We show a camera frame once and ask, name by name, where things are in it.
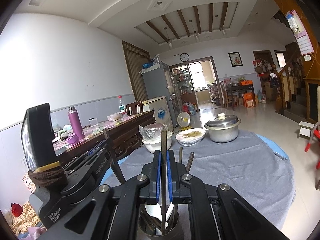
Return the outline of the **white chest freezer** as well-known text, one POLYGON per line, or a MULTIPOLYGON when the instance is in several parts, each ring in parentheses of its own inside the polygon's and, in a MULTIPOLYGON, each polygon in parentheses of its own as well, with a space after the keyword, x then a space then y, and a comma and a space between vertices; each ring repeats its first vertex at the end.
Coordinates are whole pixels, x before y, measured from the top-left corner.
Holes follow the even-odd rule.
POLYGON ((156 123, 165 124, 171 132, 174 130, 165 96, 143 101, 143 111, 153 111, 153 116, 155 117, 156 123))

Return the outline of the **white bowl with plastic bag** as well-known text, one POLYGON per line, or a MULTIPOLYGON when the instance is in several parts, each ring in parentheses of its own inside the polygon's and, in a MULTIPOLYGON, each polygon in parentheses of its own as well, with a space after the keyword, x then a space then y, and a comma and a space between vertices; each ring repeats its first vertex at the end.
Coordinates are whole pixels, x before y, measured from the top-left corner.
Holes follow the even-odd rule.
POLYGON ((150 153, 161 150, 161 132, 163 130, 167 132, 167 150, 169 150, 172 145, 172 132, 169 131, 166 124, 139 126, 139 133, 143 137, 142 143, 150 153))

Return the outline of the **grey fleece table cloth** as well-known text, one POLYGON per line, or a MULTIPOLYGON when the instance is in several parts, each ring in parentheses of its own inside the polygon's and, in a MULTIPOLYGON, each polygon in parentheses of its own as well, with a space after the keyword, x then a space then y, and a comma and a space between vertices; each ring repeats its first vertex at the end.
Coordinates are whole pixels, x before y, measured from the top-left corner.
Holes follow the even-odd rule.
POLYGON ((282 228, 295 198, 293 166, 285 153, 246 130, 222 144, 205 135, 197 144, 184 147, 183 164, 191 152, 195 154, 192 175, 209 185, 229 184, 274 226, 282 228))

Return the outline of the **framed wall picture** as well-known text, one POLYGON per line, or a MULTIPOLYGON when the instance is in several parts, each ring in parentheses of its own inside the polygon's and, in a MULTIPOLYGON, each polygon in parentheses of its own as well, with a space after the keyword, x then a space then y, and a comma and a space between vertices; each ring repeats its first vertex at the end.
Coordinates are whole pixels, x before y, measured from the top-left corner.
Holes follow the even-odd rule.
POLYGON ((228 53, 232 67, 243 66, 242 59, 239 52, 228 53))

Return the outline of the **round wall clock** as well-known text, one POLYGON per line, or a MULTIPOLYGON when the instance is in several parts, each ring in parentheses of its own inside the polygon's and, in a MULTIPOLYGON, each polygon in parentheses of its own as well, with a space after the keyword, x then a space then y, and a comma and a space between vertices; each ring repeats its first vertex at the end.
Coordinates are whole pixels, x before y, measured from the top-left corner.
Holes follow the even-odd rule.
POLYGON ((190 59, 190 56, 189 56, 188 53, 182 53, 182 54, 180 55, 180 60, 181 60, 182 62, 188 62, 189 59, 190 59))

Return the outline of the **white floor fan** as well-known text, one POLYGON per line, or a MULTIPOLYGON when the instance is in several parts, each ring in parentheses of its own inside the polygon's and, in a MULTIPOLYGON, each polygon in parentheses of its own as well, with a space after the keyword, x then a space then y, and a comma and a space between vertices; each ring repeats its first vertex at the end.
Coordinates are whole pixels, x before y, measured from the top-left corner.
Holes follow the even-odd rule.
POLYGON ((177 117, 177 123, 182 129, 190 128, 190 115, 187 112, 181 112, 177 117))

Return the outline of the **clear plastic cup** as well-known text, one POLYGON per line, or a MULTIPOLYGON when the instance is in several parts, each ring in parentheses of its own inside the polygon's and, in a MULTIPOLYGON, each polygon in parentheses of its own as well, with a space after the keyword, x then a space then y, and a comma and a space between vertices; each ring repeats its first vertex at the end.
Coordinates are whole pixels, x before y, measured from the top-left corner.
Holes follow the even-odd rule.
POLYGON ((97 118, 90 118, 89 119, 89 124, 91 126, 91 129, 93 132, 96 132, 99 130, 99 124, 97 118))

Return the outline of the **dark carved wooden sideboard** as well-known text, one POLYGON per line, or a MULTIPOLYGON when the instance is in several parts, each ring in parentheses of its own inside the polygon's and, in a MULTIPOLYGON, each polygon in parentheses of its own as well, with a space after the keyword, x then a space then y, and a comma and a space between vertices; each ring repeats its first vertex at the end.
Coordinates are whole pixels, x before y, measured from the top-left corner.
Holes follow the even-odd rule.
MULTIPOLYGON (((155 123, 154 111, 147 111, 141 114, 128 116, 121 122, 103 122, 102 128, 107 128, 108 137, 113 141, 113 149, 118 160, 129 156, 134 150, 139 148, 142 143, 142 136, 139 133, 139 126, 146 126, 155 123)), ((103 140, 105 135, 103 129, 97 133, 92 133, 90 128, 85 129, 85 139, 81 140, 75 146, 70 146, 67 141, 57 141, 53 143, 54 150, 63 147, 66 151, 58 154, 58 160, 62 165, 70 162, 75 157, 79 157, 83 153, 91 150, 103 140)))

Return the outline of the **dark grey utensil holder cup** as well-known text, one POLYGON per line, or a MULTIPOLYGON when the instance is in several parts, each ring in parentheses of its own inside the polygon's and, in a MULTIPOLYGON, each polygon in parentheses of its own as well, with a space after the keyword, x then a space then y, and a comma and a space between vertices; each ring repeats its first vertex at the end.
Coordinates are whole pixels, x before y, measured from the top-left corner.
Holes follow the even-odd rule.
POLYGON ((172 203, 166 209, 165 217, 159 204, 142 205, 138 225, 147 239, 184 239, 178 206, 172 203))

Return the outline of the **clear bottle red cap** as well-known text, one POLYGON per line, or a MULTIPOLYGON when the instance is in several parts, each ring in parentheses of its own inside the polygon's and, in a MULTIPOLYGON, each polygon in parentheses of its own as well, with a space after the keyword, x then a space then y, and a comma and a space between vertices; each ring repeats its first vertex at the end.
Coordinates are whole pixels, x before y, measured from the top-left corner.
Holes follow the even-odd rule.
POLYGON ((125 115, 126 114, 126 106, 124 105, 123 103, 123 100, 122 100, 122 96, 118 96, 118 101, 119 101, 119 111, 122 115, 125 115))

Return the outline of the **purple thermos lid cup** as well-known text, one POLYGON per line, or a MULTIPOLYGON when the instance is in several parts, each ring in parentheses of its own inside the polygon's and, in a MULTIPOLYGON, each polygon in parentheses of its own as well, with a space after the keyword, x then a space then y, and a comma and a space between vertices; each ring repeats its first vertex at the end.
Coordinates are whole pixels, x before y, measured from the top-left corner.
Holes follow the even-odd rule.
POLYGON ((67 142, 70 146, 75 146, 80 142, 80 139, 75 133, 72 133, 68 136, 67 142))

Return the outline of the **grey refrigerator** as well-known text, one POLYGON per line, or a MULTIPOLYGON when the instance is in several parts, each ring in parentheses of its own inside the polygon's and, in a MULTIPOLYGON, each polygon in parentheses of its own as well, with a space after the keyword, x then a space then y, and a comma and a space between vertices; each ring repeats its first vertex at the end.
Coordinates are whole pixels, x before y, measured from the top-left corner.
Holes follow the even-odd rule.
POLYGON ((169 65, 164 62, 156 63, 141 70, 148 100, 165 96, 174 129, 178 126, 177 117, 183 111, 182 100, 178 85, 169 65))

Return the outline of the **pink wall calendar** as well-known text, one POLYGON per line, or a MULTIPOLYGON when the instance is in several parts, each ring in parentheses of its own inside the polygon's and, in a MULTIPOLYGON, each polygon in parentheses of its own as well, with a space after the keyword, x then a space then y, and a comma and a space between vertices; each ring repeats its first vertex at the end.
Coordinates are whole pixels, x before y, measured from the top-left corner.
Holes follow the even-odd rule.
POLYGON ((314 49, 304 25, 295 10, 287 13, 286 19, 292 29, 302 56, 313 54, 314 49))

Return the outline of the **small white step stool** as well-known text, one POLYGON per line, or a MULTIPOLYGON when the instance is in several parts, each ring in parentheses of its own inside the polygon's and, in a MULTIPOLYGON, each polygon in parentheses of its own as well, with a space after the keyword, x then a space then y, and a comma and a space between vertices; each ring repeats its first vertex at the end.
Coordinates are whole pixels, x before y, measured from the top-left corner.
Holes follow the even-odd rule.
POLYGON ((305 121, 300 121, 298 125, 299 125, 298 137, 310 138, 311 131, 313 130, 314 124, 305 122, 305 121))

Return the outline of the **dark wooden chopstick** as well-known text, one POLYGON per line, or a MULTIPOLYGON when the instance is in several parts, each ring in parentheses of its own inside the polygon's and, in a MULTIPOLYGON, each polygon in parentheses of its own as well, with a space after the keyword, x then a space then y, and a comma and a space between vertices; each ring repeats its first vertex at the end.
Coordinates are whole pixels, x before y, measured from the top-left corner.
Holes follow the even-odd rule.
POLYGON ((182 158, 183 158, 183 147, 180 146, 179 148, 179 154, 178 154, 178 163, 182 163, 182 158))
POLYGON ((194 152, 191 152, 189 154, 188 162, 187 162, 187 165, 186 165, 186 172, 187 173, 190 172, 190 169, 191 169, 191 166, 192 166, 192 163, 193 163, 193 159, 194 159, 194 155, 195 155, 194 152))
POLYGON ((110 167, 114 173, 114 175, 116 176, 117 180, 121 183, 121 185, 125 184, 126 180, 125 177, 121 171, 121 168, 119 166, 119 163, 117 161, 117 156, 116 153, 113 150, 113 140, 109 137, 108 131, 106 128, 103 128, 103 133, 105 136, 105 140, 107 143, 107 152, 111 158, 111 164, 110 167))
POLYGON ((166 233, 166 189, 167 189, 167 131, 161 131, 161 214, 162 214, 162 235, 166 233))

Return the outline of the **white ceramic soup spoon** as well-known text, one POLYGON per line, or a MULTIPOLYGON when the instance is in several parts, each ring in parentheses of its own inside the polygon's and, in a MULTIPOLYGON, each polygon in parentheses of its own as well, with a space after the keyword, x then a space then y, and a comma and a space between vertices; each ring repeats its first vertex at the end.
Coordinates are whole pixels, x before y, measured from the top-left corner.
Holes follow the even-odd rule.
POLYGON ((156 234, 161 235, 162 234, 162 214, 161 214, 161 207, 157 203, 155 205, 145 205, 145 209, 147 214, 151 217, 151 220, 155 223, 156 226, 156 234))

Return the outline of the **dark dining table far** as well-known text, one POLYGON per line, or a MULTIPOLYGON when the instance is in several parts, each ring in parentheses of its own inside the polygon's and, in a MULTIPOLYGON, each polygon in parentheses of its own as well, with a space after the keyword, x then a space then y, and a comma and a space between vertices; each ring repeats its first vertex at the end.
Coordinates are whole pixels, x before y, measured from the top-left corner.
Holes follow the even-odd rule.
POLYGON ((232 109, 234 109, 235 104, 239 104, 236 102, 235 96, 237 96, 238 100, 244 100, 244 106, 247 106, 247 100, 253 100, 253 106, 256 106, 255 91, 253 81, 251 80, 240 81, 239 83, 230 83, 226 87, 226 92, 231 96, 232 109))

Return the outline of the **patterned plate with food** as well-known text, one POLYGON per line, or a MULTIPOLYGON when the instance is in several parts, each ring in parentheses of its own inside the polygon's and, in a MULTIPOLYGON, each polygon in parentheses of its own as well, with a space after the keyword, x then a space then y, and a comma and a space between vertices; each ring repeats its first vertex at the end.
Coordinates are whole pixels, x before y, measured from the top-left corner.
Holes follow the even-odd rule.
POLYGON ((206 135, 206 130, 202 128, 192 128, 181 131, 176 135, 176 140, 182 146, 193 146, 200 142, 206 135))

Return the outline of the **white plastic spoon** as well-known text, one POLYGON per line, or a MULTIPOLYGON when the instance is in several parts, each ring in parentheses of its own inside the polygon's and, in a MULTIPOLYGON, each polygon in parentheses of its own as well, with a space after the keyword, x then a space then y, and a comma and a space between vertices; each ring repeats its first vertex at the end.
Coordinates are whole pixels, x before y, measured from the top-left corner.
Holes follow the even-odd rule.
POLYGON ((168 209, 167 209, 167 212, 166 212, 166 220, 169 220, 171 214, 172 214, 172 211, 174 209, 174 204, 173 203, 170 203, 168 209))

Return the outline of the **purple thermos bottle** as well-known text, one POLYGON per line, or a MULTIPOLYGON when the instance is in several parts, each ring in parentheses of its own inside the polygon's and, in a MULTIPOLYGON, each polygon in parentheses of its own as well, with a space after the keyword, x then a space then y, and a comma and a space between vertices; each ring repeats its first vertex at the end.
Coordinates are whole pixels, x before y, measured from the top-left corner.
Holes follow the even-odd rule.
POLYGON ((70 121, 73 132, 78 136, 79 140, 84 139, 85 135, 84 135, 84 132, 82 129, 82 125, 80 122, 78 111, 76 110, 76 108, 74 106, 69 107, 68 117, 69 117, 69 121, 70 121))

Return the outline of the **aluminium pot with lid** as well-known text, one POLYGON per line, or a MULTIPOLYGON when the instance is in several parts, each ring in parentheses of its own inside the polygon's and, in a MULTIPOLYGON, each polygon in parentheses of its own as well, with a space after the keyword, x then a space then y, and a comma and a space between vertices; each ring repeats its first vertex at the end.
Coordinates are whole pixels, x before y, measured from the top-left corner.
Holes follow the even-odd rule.
POLYGON ((209 137, 213 142, 225 143, 235 140, 239 134, 241 119, 236 115, 218 114, 214 120, 205 123, 209 137))

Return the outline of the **phone mounted on gripper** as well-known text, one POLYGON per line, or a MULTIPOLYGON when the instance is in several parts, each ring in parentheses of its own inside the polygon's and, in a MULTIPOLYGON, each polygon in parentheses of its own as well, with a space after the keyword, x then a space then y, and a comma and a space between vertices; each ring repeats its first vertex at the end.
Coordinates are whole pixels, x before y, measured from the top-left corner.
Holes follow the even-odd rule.
POLYGON ((21 128, 21 141, 29 170, 35 171, 57 161, 53 139, 50 105, 44 103, 27 109, 21 128))

